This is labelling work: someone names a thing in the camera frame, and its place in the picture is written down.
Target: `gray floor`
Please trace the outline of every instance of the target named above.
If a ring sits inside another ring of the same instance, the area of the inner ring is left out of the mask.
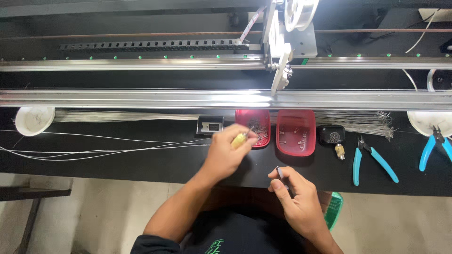
[[[30,182],[67,188],[69,197],[45,199],[29,252],[130,253],[133,241],[157,208],[183,184],[71,179],[0,174],[0,185]],[[344,207],[333,237],[345,253],[450,253],[452,198],[342,193]],[[0,202],[0,254],[20,243],[30,200]]]

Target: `green basket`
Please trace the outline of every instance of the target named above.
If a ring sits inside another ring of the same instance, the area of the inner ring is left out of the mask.
[[[344,204],[344,199],[339,193],[333,192],[331,196],[332,198],[330,205],[328,206],[328,209],[325,213],[326,225],[328,226],[328,229],[330,231],[333,230],[334,226],[336,225],[340,210],[342,210],[342,205]]]

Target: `hand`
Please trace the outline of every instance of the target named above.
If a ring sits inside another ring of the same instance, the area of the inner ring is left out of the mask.
[[[325,237],[331,234],[323,217],[315,185],[291,167],[281,167],[280,169],[284,177],[289,178],[295,197],[292,199],[284,184],[276,179],[278,177],[276,169],[268,174],[268,177],[272,179],[268,190],[276,193],[283,206],[286,220],[295,231],[314,245],[319,238],[325,240]]]
[[[257,142],[257,135],[254,132],[249,132],[248,140],[237,150],[232,148],[231,143],[237,135],[249,130],[249,128],[240,124],[233,124],[222,132],[213,134],[206,161],[198,172],[198,175],[204,181],[207,181],[208,185],[215,185],[237,170],[243,157],[251,151],[253,144]]]

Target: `black work table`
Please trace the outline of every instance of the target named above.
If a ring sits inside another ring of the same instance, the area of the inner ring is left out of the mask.
[[[14,109],[0,109],[1,129],[15,130],[11,119]],[[334,146],[318,142],[315,152],[307,157],[292,157],[281,153],[275,146],[275,126],[271,140],[263,149],[252,150],[238,170],[221,184],[233,186],[269,186],[267,174],[275,166],[291,166],[319,190],[355,193],[380,193],[427,196],[452,196],[452,163],[442,149],[433,150],[424,172],[418,169],[427,137],[410,130],[405,113],[398,113],[394,125],[401,130],[389,142],[384,137],[366,135],[369,146],[374,147],[397,174],[400,182],[394,183],[386,171],[363,150],[359,187],[353,185],[352,164],[359,134],[347,132],[345,160],[336,157]],[[79,133],[150,141],[185,142],[196,139],[196,121],[150,120],[114,123],[53,123],[47,132]],[[11,149],[19,140],[18,132],[0,132],[1,145]],[[198,143],[210,143],[210,140]],[[121,141],[105,138],[68,136],[41,133],[25,137],[14,149],[25,151],[86,151],[98,149],[139,149],[161,144]],[[147,150],[107,155],[76,161],[40,161],[22,158],[0,151],[1,172],[38,174],[68,177],[122,179],[169,183],[187,182],[201,167],[208,146]]]

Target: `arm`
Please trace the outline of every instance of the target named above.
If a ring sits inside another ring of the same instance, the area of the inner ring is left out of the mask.
[[[276,169],[268,174],[272,179],[268,190],[276,193],[290,226],[308,239],[320,253],[344,254],[326,226],[315,185],[291,167],[281,170],[284,177],[289,178],[295,197],[292,199],[284,184],[276,179]]]
[[[239,133],[248,131],[249,128],[234,124],[223,132],[214,134],[204,165],[155,212],[143,234],[180,242],[198,216],[212,187],[237,170],[243,157],[257,141],[256,134],[250,132],[245,144],[237,150],[232,148],[232,140]]]

